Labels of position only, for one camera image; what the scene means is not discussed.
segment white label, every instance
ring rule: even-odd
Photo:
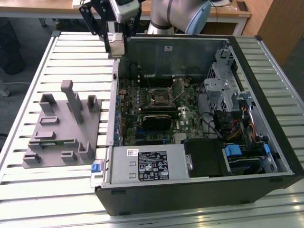
[[[173,47],[172,46],[165,46],[165,50],[164,51],[172,51]]]
[[[127,156],[137,156],[138,149],[127,149]]]

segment green circuit board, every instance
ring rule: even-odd
[[[184,78],[176,78],[168,88],[142,88],[134,80],[126,79],[119,83],[120,110],[122,117],[123,145],[175,144],[174,135],[185,133],[189,139],[205,137],[195,105],[197,84],[190,84]],[[170,102],[162,95],[169,94]],[[166,131],[147,131],[143,129],[143,117],[139,110],[143,107],[171,107],[179,110],[172,118],[171,127]]]

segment black bracket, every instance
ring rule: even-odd
[[[101,17],[100,25],[97,23],[96,19],[93,16],[93,13],[91,12],[92,7]],[[86,1],[83,0],[81,1],[79,12],[81,13],[83,19],[85,20],[85,23],[88,26],[90,32],[93,35],[98,35],[100,39],[104,41],[105,51],[107,53],[110,53],[111,49],[110,49],[110,42],[108,37],[107,23],[108,21],[116,21],[116,19],[109,0],[86,0]],[[135,18],[132,20],[130,26],[127,24],[127,22],[119,24],[119,29],[121,29],[123,33],[123,41],[124,41],[123,43],[124,43],[125,52],[127,52],[127,45],[126,45],[127,39],[131,36],[136,35],[136,31],[141,15],[142,15],[142,8],[140,6],[138,13],[135,16]]]

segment circuit board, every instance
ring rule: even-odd
[[[135,80],[121,80],[119,96],[123,145],[176,144],[182,139],[204,138],[195,105],[196,88],[197,84],[191,84],[189,78],[181,77],[172,80],[170,87],[146,88]],[[145,129],[143,121],[147,114],[141,112],[145,108],[161,110],[159,114],[153,112],[149,116],[170,117],[170,127],[166,130]]]

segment yellow wire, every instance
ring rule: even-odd
[[[241,129],[238,129],[238,130],[237,130],[237,131],[228,139],[228,141],[231,140],[231,139],[233,139],[234,137],[236,137],[240,132],[241,132]]]
[[[252,127],[252,136],[253,136],[253,139],[255,141],[255,127],[252,124],[249,124],[249,126]]]

